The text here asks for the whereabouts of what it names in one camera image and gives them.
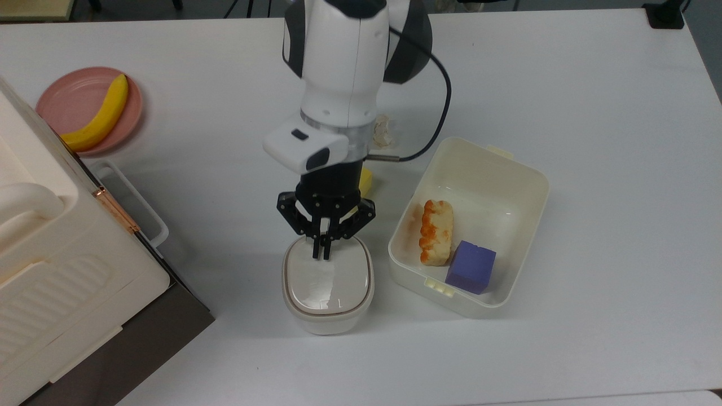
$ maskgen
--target white tabletop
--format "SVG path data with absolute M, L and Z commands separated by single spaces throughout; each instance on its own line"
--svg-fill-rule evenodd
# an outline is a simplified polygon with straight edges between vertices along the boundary
M 0 26 L 0 74 L 29 103 L 84 66 L 141 86 L 139 133 L 108 158 L 169 223 L 166 257 L 217 321 L 123 405 L 464 405 L 722 386 L 722 108 L 687 28 L 642 10 L 432 16 L 454 86 L 443 137 L 493 144 L 551 194 L 511 299 L 464 319 L 395 284 L 386 244 L 433 150 L 371 163 L 360 232 L 377 278 L 355 330 L 294 324 L 275 210 L 297 177 L 261 150 L 298 109 L 281 20 Z M 433 66 L 385 85 L 399 149 L 431 135 Z
M 719 406 L 722 399 L 709 391 L 631 394 L 583 399 L 497 403 L 493 406 Z

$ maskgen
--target white lidded bowl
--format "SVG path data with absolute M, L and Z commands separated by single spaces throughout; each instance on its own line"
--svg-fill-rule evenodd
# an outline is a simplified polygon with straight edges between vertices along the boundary
M 392 278 L 462 316 L 491 316 L 509 299 L 548 196 L 549 182 L 538 170 L 461 138 L 444 140 L 388 243 Z M 421 217 L 428 199 L 453 207 L 452 249 L 465 240 L 496 251 L 481 294 L 446 285 L 448 266 L 421 263 Z
M 359 239 L 334 241 L 328 261 L 312 257 L 313 240 L 302 237 L 286 251 L 283 297 L 307 332 L 339 334 L 353 328 L 373 298 L 371 255 Z

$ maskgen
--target purple cube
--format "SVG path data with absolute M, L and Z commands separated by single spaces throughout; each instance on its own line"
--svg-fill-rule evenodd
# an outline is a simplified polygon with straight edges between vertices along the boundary
M 446 283 L 479 295 L 489 285 L 496 253 L 462 241 L 451 260 Z

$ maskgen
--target white appliance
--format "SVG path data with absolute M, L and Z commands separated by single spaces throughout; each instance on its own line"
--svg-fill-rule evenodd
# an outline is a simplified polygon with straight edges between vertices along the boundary
M 60 379 L 165 291 L 141 238 L 0 78 L 0 406 Z

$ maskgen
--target bowl lid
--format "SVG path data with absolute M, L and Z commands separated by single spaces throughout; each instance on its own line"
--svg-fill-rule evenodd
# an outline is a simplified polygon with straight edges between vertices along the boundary
M 311 315 L 345 314 L 369 296 L 371 258 L 356 238 L 336 241 L 328 261 L 314 259 L 313 240 L 294 242 L 283 264 L 284 294 Z

